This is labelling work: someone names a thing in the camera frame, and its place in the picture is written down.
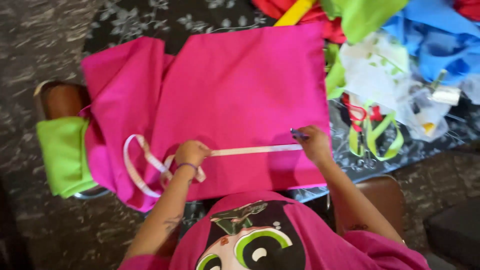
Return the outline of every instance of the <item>green cartoon eye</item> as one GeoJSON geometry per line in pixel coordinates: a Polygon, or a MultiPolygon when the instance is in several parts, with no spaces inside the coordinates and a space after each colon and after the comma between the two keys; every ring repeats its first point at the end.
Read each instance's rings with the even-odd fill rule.
{"type": "Polygon", "coordinates": [[[291,245],[292,241],[283,232],[274,228],[265,228],[242,236],[236,242],[234,252],[243,267],[257,269],[261,263],[274,261],[271,259],[281,256],[282,249],[291,245]]]}
{"type": "Polygon", "coordinates": [[[221,270],[222,261],[217,254],[208,254],[203,257],[197,264],[196,270],[221,270]]]}

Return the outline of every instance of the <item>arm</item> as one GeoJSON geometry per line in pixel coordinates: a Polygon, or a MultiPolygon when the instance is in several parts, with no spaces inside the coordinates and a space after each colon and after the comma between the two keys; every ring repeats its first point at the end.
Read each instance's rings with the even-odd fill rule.
{"type": "Polygon", "coordinates": [[[392,225],[332,160],[328,136],[316,126],[303,127],[299,131],[309,136],[304,141],[296,139],[325,178],[336,216],[340,219],[337,222],[344,228],[362,228],[404,245],[392,225]]]}
{"type": "MultiPolygon", "coordinates": [[[[198,141],[187,141],[177,150],[175,161],[177,164],[190,163],[198,168],[203,159],[210,155],[210,152],[208,147],[198,141]]],[[[125,259],[159,252],[182,219],[188,187],[195,173],[196,170],[189,165],[177,169],[164,193],[133,239],[125,259]]]]}

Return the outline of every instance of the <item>left hand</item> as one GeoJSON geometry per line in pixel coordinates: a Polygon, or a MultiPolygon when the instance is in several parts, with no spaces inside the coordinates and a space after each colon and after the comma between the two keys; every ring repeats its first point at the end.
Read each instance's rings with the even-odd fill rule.
{"type": "Polygon", "coordinates": [[[197,168],[202,164],[206,157],[212,154],[212,150],[199,141],[188,140],[180,145],[175,153],[175,162],[177,164],[190,163],[197,168]]]}

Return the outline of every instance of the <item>cartoon graphic print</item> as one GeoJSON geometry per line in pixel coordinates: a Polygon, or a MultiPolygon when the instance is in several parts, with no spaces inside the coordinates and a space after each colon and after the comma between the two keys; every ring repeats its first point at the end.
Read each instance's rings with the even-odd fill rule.
{"type": "Polygon", "coordinates": [[[304,269],[305,252],[286,204],[257,201],[211,215],[214,224],[196,270],[304,269]]]}

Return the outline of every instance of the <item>black floral tablecloth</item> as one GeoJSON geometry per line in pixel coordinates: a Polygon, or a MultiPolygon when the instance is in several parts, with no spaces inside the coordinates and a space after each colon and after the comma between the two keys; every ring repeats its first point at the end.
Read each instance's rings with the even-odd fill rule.
{"type": "MultiPolygon", "coordinates": [[[[90,24],[84,55],[142,36],[164,40],[166,53],[176,54],[190,35],[240,31],[273,26],[274,23],[274,19],[261,13],[248,0],[108,0],[90,24]]],[[[480,136],[480,107],[462,99],[451,112],[461,120],[448,118],[450,130],[445,135],[426,143],[413,140],[402,127],[405,143],[399,154],[369,169],[360,166],[358,158],[348,149],[344,106],[338,100],[331,100],[329,110],[334,159],[354,182],[390,172],[480,136]]],[[[379,139],[380,152],[385,151],[385,146],[393,141],[395,135],[393,127],[384,133],[379,139]]],[[[327,194],[328,189],[297,189],[288,193],[292,198],[306,202],[327,194]]],[[[188,203],[185,222],[201,218],[204,215],[202,209],[204,207],[200,202],[188,203]]]]}

